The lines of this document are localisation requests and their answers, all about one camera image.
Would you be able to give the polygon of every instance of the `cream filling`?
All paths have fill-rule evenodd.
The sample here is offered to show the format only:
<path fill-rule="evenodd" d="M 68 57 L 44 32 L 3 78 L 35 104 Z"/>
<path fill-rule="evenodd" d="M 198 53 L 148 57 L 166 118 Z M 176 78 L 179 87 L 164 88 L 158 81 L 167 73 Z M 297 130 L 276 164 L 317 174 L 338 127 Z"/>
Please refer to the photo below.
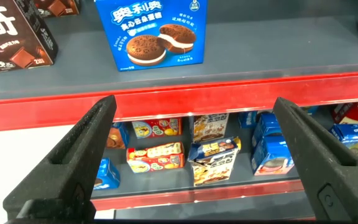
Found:
<path fill-rule="evenodd" d="M 172 38 L 171 36 L 167 35 L 167 34 L 160 34 L 158 37 L 167 40 L 168 42 L 170 42 L 174 47 L 178 47 L 178 48 L 189 48 L 192 47 L 194 44 L 183 44 L 183 43 L 179 43 L 177 41 L 175 41 L 174 38 Z"/>
<path fill-rule="evenodd" d="M 128 57 L 129 57 L 131 60 L 133 60 L 134 62 L 137 62 L 137 63 L 154 63 L 154 62 L 158 62 L 159 60 L 161 60 L 162 58 L 164 58 L 166 52 L 167 52 L 167 51 L 164 50 L 164 53 L 162 53 L 161 56 L 159 56 L 159 57 L 156 58 L 156 59 L 152 59 L 152 60 L 140 60 L 140 59 L 136 59 L 136 58 L 130 56 L 129 54 L 128 54 Z"/>

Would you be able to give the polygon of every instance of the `packaged snack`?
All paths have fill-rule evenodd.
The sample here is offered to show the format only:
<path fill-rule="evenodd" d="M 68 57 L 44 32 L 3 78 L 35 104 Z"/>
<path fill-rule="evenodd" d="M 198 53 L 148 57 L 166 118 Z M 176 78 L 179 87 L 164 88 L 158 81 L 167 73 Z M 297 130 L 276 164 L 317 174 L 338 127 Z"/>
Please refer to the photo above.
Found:
<path fill-rule="evenodd" d="M 337 105 L 332 116 L 337 124 L 358 124 L 358 103 Z"/>
<path fill-rule="evenodd" d="M 252 136 L 252 147 L 256 147 L 264 136 L 282 136 L 280 125 L 277 118 L 272 113 L 264 113 L 260 115 L 258 124 L 256 125 L 254 135 Z"/>
<path fill-rule="evenodd" d="M 228 113 L 190 117 L 193 142 L 223 138 L 228 118 Z"/>
<path fill-rule="evenodd" d="M 133 121 L 137 138 L 154 138 L 181 135 L 181 118 Z"/>
<path fill-rule="evenodd" d="M 33 1 L 0 0 L 0 72 L 52 65 L 57 51 Z"/>
<path fill-rule="evenodd" d="M 254 128 L 257 124 L 257 111 L 248 111 L 239 113 L 240 128 Z"/>
<path fill-rule="evenodd" d="M 182 168 L 185 154 L 181 142 L 173 142 L 143 150 L 128 149 L 127 162 L 134 173 Z"/>
<path fill-rule="evenodd" d="M 128 130 L 124 123 L 113 123 L 107 138 L 106 147 L 114 149 L 126 149 L 129 142 Z"/>
<path fill-rule="evenodd" d="M 265 136 L 251 159 L 254 175 L 286 174 L 293 160 L 283 136 Z"/>
<path fill-rule="evenodd" d="M 358 155 L 358 124 L 335 124 L 330 132 Z"/>
<path fill-rule="evenodd" d="M 119 183 L 118 170 L 114 167 L 109 158 L 103 158 L 100 162 L 93 190 L 116 189 L 119 187 Z"/>
<path fill-rule="evenodd" d="M 42 17 L 59 17 L 80 13 L 80 0 L 34 0 Z"/>
<path fill-rule="evenodd" d="M 304 106 L 302 109 L 311 116 L 316 113 L 318 106 Z"/>
<path fill-rule="evenodd" d="M 207 0 L 95 0 L 118 70 L 203 63 Z"/>
<path fill-rule="evenodd" d="M 241 142 L 238 137 L 191 143 L 188 161 L 193 167 L 194 186 L 230 178 L 240 149 Z"/>

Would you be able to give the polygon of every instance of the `red shelf edge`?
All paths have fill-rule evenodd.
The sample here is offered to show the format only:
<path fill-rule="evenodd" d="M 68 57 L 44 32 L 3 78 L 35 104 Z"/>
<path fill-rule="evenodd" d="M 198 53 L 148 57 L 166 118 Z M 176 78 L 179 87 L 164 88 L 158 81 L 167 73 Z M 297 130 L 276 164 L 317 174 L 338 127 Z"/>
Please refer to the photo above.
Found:
<path fill-rule="evenodd" d="M 115 95 L 115 121 L 261 110 L 278 96 L 300 106 L 358 101 L 358 72 L 0 100 L 0 131 L 75 124 Z"/>
<path fill-rule="evenodd" d="M 238 185 L 232 187 L 216 187 L 211 189 L 182 190 L 160 194 L 102 198 L 93 199 L 91 201 L 99 211 L 256 197 L 299 192 L 302 190 L 304 189 L 301 180 L 286 180 L 262 184 Z"/>

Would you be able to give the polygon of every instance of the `white floor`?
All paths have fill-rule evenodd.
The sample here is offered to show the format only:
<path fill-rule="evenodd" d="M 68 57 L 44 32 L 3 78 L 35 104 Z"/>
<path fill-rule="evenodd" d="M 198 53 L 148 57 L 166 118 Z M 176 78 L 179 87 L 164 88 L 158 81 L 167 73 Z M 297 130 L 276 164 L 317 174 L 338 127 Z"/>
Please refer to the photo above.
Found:
<path fill-rule="evenodd" d="M 7 221 L 2 201 L 71 129 L 69 126 L 0 131 L 0 223 Z M 103 211 L 96 218 L 113 218 Z"/>

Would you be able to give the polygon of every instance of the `lower shelf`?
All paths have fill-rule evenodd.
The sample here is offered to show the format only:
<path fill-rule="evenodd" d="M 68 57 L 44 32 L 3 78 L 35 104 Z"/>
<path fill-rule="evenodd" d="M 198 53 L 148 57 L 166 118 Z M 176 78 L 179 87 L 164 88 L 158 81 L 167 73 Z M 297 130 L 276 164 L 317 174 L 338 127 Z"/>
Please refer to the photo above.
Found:
<path fill-rule="evenodd" d="M 304 192 L 116 210 L 115 219 L 282 220 L 313 219 Z"/>
<path fill-rule="evenodd" d="M 326 111 L 321 110 L 316 116 L 329 117 L 327 114 L 321 114 L 324 112 Z M 329 119 L 325 123 L 332 125 L 332 120 Z M 186 118 L 183 118 L 182 136 L 137 139 L 130 127 L 131 124 L 127 125 L 131 135 L 129 147 L 142 149 L 181 141 L 185 146 L 185 155 L 188 155 L 191 136 Z M 230 114 L 226 136 L 239 136 L 242 142 L 242 149 L 237 155 L 231 177 L 229 180 L 200 187 L 193 186 L 193 172 L 188 162 L 182 169 L 135 174 L 126 162 L 125 150 L 107 149 L 104 157 L 109 157 L 117 167 L 121 175 L 121 184 L 114 190 L 95 190 L 92 194 L 93 203 L 98 210 L 107 210 L 302 191 L 303 186 L 295 168 L 285 175 L 253 175 L 250 164 L 252 131 L 252 129 L 241 129 L 237 114 Z"/>

